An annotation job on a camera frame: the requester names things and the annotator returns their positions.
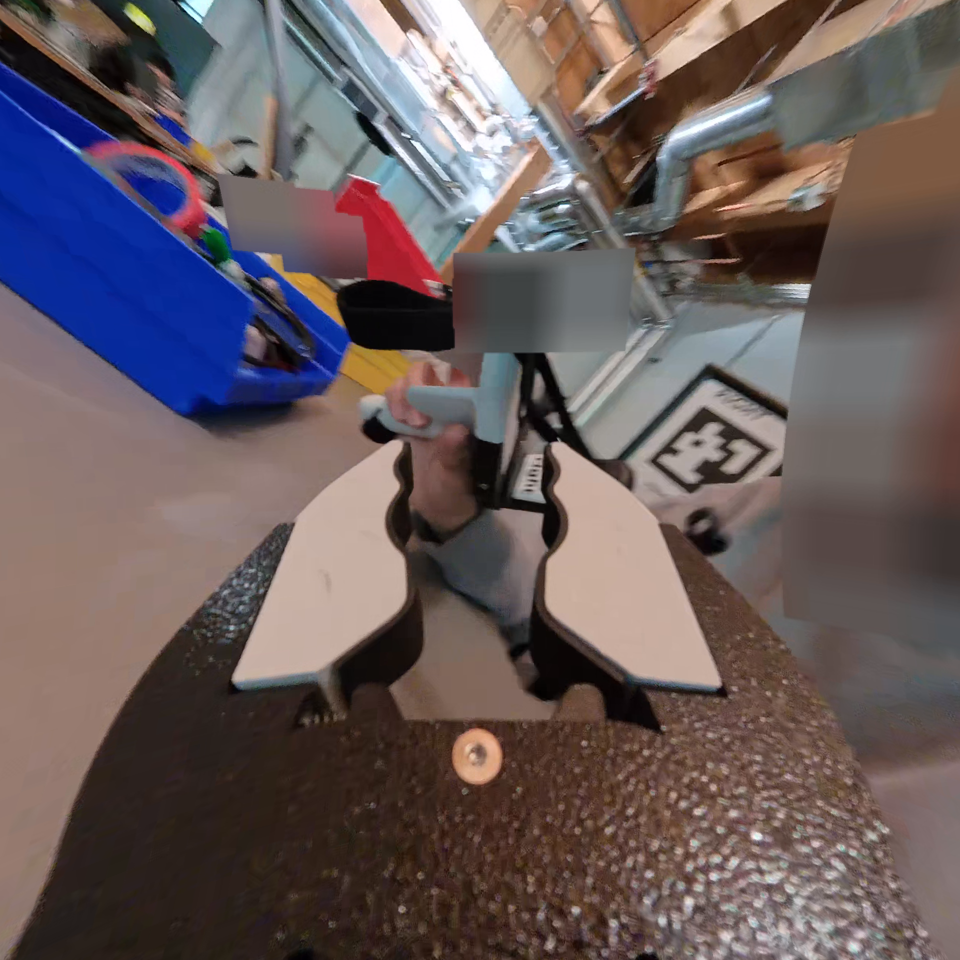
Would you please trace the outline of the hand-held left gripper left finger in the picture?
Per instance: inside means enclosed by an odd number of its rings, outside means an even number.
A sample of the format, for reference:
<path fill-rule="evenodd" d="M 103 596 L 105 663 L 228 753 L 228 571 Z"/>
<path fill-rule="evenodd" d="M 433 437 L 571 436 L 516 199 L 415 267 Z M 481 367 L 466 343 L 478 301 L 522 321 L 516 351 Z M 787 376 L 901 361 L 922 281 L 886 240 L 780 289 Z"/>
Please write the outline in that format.
<path fill-rule="evenodd" d="M 233 671 L 239 691 L 363 684 L 367 649 L 418 610 L 409 571 L 409 447 L 390 442 L 297 515 Z"/>

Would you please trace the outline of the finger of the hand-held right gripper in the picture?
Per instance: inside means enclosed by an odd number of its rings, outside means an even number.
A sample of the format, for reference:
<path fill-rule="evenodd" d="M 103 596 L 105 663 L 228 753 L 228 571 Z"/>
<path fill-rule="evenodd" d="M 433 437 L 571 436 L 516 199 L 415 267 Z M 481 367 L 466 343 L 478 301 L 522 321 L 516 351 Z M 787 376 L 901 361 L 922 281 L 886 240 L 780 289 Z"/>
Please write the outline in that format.
<path fill-rule="evenodd" d="M 394 416 L 386 396 L 370 394 L 361 399 L 361 432 L 379 445 L 398 438 L 436 439 L 452 426 L 461 426 L 472 435 L 480 396 L 479 388 L 414 387 L 407 402 L 428 421 L 417 427 Z"/>

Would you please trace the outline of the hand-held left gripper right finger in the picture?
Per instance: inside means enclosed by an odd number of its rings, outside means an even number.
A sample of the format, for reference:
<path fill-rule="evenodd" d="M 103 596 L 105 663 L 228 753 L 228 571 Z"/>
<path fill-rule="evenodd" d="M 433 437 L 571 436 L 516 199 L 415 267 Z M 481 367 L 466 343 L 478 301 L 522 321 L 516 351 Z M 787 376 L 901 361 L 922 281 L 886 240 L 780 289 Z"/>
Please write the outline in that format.
<path fill-rule="evenodd" d="M 717 693 L 723 680 L 654 513 L 569 446 L 543 454 L 546 551 L 534 610 L 622 685 Z"/>

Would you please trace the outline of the blue plastic bin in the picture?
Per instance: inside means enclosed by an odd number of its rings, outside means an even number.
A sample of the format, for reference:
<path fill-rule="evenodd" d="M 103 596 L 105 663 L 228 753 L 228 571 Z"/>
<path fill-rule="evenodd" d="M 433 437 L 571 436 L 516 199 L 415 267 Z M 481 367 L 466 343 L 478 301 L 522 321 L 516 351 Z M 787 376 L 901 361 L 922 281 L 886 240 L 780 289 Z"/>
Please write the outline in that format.
<path fill-rule="evenodd" d="M 350 339 L 258 254 L 277 310 L 92 164 L 99 127 L 2 66 L 1 274 L 13 293 L 177 414 L 324 393 Z"/>

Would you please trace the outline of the person's right forearm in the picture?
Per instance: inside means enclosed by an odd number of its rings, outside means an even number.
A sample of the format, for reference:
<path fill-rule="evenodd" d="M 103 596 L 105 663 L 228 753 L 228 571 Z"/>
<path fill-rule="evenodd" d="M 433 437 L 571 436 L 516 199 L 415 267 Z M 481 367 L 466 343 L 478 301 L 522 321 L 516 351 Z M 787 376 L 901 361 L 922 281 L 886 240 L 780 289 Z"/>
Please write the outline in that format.
<path fill-rule="evenodd" d="M 421 534 L 447 586 L 492 617 L 513 660 L 524 655 L 546 553 L 540 521 L 519 511 L 480 510 L 453 531 L 425 525 Z"/>

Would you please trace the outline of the grey desk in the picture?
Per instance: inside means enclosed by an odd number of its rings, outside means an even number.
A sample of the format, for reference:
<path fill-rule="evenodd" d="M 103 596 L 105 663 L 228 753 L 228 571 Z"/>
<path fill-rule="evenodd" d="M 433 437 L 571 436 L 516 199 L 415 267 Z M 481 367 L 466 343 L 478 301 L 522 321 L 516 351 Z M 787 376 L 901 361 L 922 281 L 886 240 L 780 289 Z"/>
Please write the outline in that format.
<path fill-rule="evenodd" d="M 2 958 L 162 642 L 373 447 L 339 377 L 196 423 L 2 288 Z"/>

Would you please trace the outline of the person's right hand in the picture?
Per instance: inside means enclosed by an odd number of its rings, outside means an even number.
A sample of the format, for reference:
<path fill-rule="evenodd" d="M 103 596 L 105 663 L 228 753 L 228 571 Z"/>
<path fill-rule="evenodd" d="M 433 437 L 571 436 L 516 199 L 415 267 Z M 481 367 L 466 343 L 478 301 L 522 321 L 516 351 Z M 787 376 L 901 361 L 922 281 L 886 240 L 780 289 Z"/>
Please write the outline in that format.
<path fill-rule="evenodd" d="M 419 360 L 395 380 L 386 391 L 392 417 L 414 429 L 430 426 L 428 416 L 409 401 L 414 387 L 471 387 L 472 381 L 462 370 L 446 363 Z M 413 490 L 409 505 L 414 532 L 428 545 L 439 545 L 452 539 L 480 514 L 474 496 L 471 457 L 472 435 L 462 425 L 450 425 L 435 438 L 410 439 Z"/>

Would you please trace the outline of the yellow plastic bin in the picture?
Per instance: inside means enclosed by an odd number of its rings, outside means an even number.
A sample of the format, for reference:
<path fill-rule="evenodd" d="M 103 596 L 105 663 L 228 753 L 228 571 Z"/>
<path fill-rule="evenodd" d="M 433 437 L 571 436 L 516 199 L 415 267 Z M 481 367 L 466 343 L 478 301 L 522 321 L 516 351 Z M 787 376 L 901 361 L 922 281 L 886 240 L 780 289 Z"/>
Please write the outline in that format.
<path fill-rule="evenodd" d="M 282 269 L 279 256 L 268 258 L 270 265 L 315 306 L 343 326 L 334 289 L 312 274 Z M 352 345 L 342 360 L 341 375 L 365 388 L 368 393 L 383 395 L 391 384 L 406 374 L 410 361 L 397 351 L 375 351 Z"/>

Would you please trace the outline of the red plastic bin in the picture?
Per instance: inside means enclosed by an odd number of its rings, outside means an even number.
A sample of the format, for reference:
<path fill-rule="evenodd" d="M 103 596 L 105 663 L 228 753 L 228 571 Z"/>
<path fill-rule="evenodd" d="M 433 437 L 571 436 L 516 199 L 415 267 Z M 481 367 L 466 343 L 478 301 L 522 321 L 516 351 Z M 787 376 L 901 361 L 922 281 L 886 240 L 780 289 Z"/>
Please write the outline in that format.
<path fill-rule="evenodd" d="M 379 184 L 350 175 L 337 194 L 336 210 L 362 220 L 366 234 L 366 277 L 394 282 L 430 294 L 429 282 L 440 277 Z"/>

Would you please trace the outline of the red tape roll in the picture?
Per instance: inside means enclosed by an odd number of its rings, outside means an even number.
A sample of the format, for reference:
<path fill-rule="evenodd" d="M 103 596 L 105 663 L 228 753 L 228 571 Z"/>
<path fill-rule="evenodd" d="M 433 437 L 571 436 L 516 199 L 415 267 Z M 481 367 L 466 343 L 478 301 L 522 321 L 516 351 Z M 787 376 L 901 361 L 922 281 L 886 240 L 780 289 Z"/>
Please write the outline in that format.
<path fill-rule="evenodd" d="M 162 150 L 134 142 L 102 141 L 83 158 L 169 231 L 200 239 L 208 215 L 193 174 Z"/>

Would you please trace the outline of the square marker wall poster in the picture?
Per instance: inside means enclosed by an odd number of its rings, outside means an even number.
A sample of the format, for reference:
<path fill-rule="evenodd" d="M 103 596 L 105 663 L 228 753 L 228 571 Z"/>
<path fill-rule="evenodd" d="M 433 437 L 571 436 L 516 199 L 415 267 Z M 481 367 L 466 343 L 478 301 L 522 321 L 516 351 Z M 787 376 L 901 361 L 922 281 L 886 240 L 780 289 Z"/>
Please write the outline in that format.
<path fill-rule="evenodd" d="M 720 366 L 704 366 L 618 454 L 645 497 L 752 483 L 783 470 L 788 409 Z"/>

